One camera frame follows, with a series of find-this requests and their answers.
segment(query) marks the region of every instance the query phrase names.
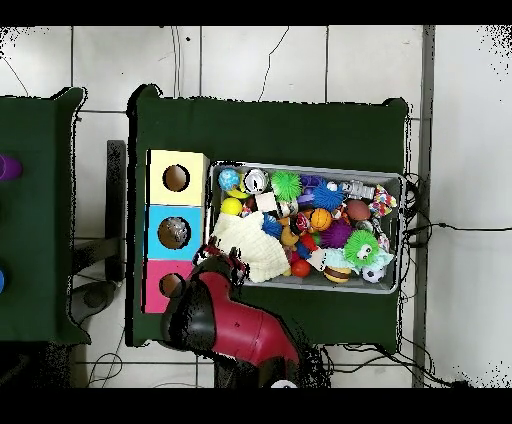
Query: orange basketball toy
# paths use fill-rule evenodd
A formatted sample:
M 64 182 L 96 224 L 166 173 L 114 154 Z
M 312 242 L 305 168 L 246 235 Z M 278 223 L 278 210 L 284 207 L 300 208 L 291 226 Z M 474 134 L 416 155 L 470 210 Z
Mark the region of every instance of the orange basketball toy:
M 331 213 L 325 209 L 318 208 L 311 214 L 311 227 L 317 231 L 325 231 L 331 225 Z

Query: blue box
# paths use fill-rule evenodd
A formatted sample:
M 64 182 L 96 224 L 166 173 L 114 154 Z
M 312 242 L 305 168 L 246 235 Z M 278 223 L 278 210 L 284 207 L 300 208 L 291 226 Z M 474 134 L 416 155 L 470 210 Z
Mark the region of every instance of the blue box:
M 158 227 L 164 219 L 182 218 L 191 230 L 190 240 L 180 249 L 169 249 L 158 239 Z M 202 244 L 203 208 L 194 206 L 149 206 L 148 259 L 190 261 Z

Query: box hole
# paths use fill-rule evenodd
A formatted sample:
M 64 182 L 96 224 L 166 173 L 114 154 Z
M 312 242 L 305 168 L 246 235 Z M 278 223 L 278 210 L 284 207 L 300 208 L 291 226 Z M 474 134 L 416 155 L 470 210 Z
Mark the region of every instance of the box hole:
M 180 274 L 172 273 L 160 279 L 160 293 L 165 297 L 179 297 L 185 288 L 185 280 Z
M 190 225 L 183 218 L 166 218 L 158 227 L 158 240 L 168 249 L 184 248 L 190 241 L 190 236 Z
M 167 190 L 180 192 L 188 187 L 190 173 L 182 165 L 172 165 L 164 171 L 162 180 Z

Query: colorful toy pile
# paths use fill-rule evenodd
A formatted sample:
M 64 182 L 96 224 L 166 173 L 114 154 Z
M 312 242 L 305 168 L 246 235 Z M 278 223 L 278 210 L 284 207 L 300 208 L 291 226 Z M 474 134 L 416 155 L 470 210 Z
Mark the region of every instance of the colorful toy pile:
M 258 221 L 262 232 L 280 241 L 288 260 L 284 276 L 304 278 L 315 268 L 334 283 L 349 281 L 353 273 L 378 283 L 394 258 L 380 219 L 397 202 L 381 185 L 234 168 L 223 169 L 218 182 L 229 196 L 222 202 L 221 215 L 238 216 L 243 222 L 251 214 L 263 213 Z M 280 275 L 276 266 L 274 270 L 272 278 Z

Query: blue object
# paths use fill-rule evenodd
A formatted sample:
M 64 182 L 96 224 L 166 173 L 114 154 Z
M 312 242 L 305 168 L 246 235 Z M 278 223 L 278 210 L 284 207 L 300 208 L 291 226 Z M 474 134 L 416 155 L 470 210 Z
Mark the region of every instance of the blue object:
M 223 169 L 219 174 L 219 186 L 224 191 L 230 191 L 240 185 L 240 175 L 232 169 Z
M 281 233 L 283 232 L 283 226 L 266 212 L 263 212 L 263 225 L 261 229 L 269 236 L 275 237 L 278 240 L 281 238 Z
M 342 188 L 342 185 L 338 184 L 337 190 L 332 191 L 327 188 L 327 182 L 325 180 L 320 181 L 320 184 L 313 189 L 313 206 L 328 211 L 336 209 L 342 204 L 345 197 Z
M 190 226 L 190 240 L 181 249 L 168 249 L 158 239 L 158 227 L 167 218 L 182 218 Z M 149 206 L 148 259 L 191 261 L 201 247 L 203 220 L 200 207 Z
M 311 258 L 311 253 L 309 252 L 309 249 L 306 246 L 304 246 L 300 241 L 298 241 L 295 244 L 295 247 L 297 248 L 297 253 L 302 259 Z

